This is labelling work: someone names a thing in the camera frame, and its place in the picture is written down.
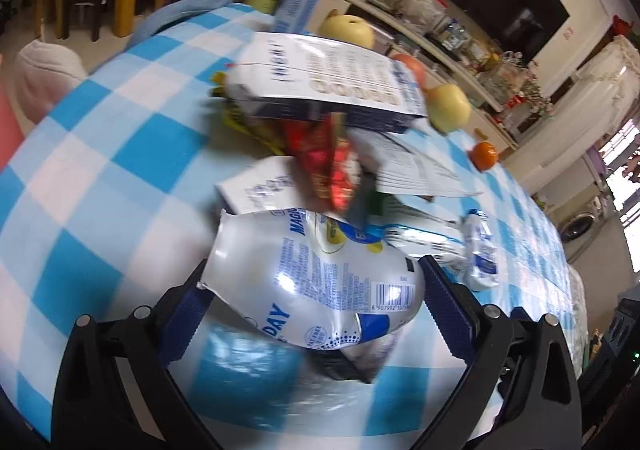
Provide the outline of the white carton piece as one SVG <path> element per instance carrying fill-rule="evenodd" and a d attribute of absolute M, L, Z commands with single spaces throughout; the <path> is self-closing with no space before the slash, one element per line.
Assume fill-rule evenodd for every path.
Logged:
<path fill-rule="evenodd" d="M 221 181 L 217 191 L 234 214 L 302 207 L 295 169 L 294 158 L 273 155 Z"/>

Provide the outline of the blue folded cloth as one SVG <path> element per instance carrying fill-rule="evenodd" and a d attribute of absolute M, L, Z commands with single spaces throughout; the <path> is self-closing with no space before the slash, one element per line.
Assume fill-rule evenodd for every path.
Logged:
<path fill-rule="evenodd" d="M 136 27 L 126 43 L 125 50 L 139 45 L 174 24 L 228 6 L 232 2 L 233 0 L 178 0 L 163 6 Z"/>

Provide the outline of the small orange tangerine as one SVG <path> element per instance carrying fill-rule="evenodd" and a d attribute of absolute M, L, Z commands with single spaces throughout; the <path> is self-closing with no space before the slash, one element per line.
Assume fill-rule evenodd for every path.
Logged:
<path fill-rule="evenodd" d="M 478 142 L 469 150 L 468 157 L 479 172 L 486 172 L 499 162 L 496 148 L 488 141 Z"/>

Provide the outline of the white blue pouch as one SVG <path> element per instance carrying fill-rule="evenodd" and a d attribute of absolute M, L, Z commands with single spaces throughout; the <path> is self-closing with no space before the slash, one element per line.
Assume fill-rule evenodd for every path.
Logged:
<path fill-rule="evenodd" d="M 321 121 L 404 132 L 426 117 L 422 90 L 403 63 L 316 36 L 259 32 L 228 69 L 224 89 L 254 118 Z"/>

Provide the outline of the small white yogurt bottle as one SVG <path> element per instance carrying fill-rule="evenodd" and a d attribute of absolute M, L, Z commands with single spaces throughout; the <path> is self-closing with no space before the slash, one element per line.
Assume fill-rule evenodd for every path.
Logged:
<path fill-rule="evenodd" d="M 498 284 L 497 247 L 489 229 L 487 215 L 470 210 L 462 225 L 465 246 L 465 284 L 475 292 L 494 288 Z"/>

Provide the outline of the red apple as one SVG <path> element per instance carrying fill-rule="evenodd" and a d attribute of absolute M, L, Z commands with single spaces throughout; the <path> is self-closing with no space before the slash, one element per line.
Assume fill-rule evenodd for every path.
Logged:
<path fill-rule="evenodd" d="M 418 60 L 416 57 L 413 57 L 411 54 L 396 54 L 392 55 L 394 60 L 397 60 L 403 63 L 411 72 L 413 72 L 414 77 L 416 78 L 416 82 L 418 83 L 421 89 L 424 89 L 426 86 L 426 71 L 424 64 Z"/>

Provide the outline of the white stool cushion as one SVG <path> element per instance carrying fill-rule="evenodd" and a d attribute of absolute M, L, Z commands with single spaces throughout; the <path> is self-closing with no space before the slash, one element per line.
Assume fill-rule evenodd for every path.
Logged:
<path fill-rule="evenodd" d="M 39 124 L 88 73 L 75 51 L 32 40 L 14 61 L 14 90 L 26 118 Z"/>

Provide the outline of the white printed paper box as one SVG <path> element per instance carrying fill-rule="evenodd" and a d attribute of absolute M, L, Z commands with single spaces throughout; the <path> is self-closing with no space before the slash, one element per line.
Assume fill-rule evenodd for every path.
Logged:
<path fill-rule="evenodd" d="M 393 196 L 478 196 L 455 172 L 388 132 L 350 128 L 347 137 L 375 189 Z"/>

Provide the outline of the yellow pear near bottle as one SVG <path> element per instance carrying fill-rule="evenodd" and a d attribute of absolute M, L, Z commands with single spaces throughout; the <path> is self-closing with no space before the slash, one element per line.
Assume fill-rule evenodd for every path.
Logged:
<path fill-rule="evenodd" d="M 375 46 L 371 25 L 363 18 L 350 14 L 329 14 L 320 25 L 318 35 L 367 49 Z"/>

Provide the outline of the red snack wrapper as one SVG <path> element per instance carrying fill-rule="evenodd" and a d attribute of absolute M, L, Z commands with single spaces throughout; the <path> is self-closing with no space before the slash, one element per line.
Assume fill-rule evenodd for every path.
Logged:
<path fill-rule="evenodd" d="M 308 176 L 318 198 L 344 216 L 361 182 L 358 154 L 348 139 L 346 115 L 326 114 L 321 121 L 285 120 L 288 150 Z"/>

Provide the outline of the yellow green snack wrapper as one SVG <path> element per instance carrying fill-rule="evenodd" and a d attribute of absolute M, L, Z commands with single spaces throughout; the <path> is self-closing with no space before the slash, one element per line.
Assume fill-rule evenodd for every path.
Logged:
<path fill-rule="evenodd" d="M 222 121 L 228 127 L 250 136 L 275 155 L 285 155 L 286 144 L 278 125 L 270 125 L 262 118 L 251 118 L 245 115 L 240 107 L 227 94 L 227 73 L 215 72 L 210 78 L 214 88 L 209 92 L 212 97 L 222 99 Z"/>

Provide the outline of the white milk pouch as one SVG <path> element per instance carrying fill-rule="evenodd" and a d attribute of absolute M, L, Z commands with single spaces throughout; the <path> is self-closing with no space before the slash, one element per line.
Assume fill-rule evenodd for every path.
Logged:
<path fill-rule="evenodd" d="M 390 334 L 424 299 L 412 258 L 302 208 L 222 214 L 201 282 L 257 331 L 314 350 Z"/>

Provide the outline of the yellow pear near orange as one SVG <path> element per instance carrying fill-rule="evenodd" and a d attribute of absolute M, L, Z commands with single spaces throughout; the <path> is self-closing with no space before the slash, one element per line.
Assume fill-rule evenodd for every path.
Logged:
<path fill-rule="evenodd" d="M 427 89 L 426 108 L 432 125 L 443 134 L 462 129 L 472 114 L 471 103 L 455 84 Z"/>

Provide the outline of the blue white checkered tablecloth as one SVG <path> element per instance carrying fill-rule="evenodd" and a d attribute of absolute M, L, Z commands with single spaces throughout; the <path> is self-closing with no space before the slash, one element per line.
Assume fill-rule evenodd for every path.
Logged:
<path fill-rule="evenodd" d="M 1 386 L 42 436 L 77 317 L 128 316 L 182 283 L 214 242 L 217 186 L 266 155 L 209 95 L 270 17 L 231 4 L 104 63 L 1 174 Z M 407 449 L 463 372 L 427 309 L 370 384 L 213 304 L 170 370 L 228 449 Z"/>

